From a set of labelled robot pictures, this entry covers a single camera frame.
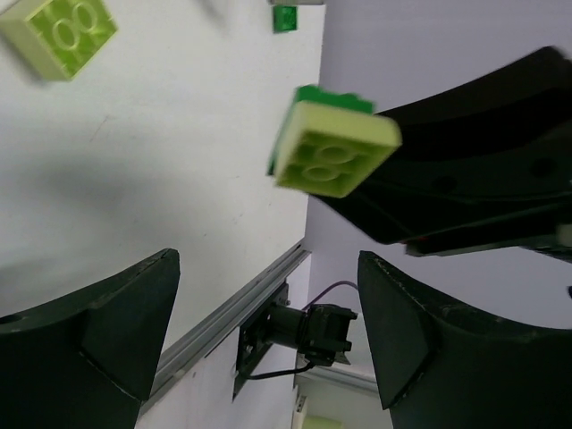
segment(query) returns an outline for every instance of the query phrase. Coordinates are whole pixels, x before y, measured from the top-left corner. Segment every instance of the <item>purple cable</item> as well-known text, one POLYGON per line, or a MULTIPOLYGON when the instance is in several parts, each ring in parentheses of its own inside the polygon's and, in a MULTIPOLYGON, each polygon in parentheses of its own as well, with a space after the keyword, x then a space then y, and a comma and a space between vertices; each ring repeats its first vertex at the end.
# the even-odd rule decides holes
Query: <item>purple cable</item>
POLYGON ((308 302, 304 308, 302 308, 302 311, 306 311, 310 308, 310 306, 312 306, 313 304, 315 304, 316 302, 318 302, 320 299, 322 299, 324 297, 325 294, 327 294, 330 290, 332 289, 336 289, 338 286, 350 286, 352 288, 354 288, 355 290, 359 290, 358 286, 354 283, 354 282, 350 282, 348 280, 341 280, 339 282, 336 282, 334 284, 331 284, 330 286, 328 286, 327 288, 325 288, 325 290, 320 293, 317 297, 315 297, 314 299, 312 299, 310 302, 308 302))

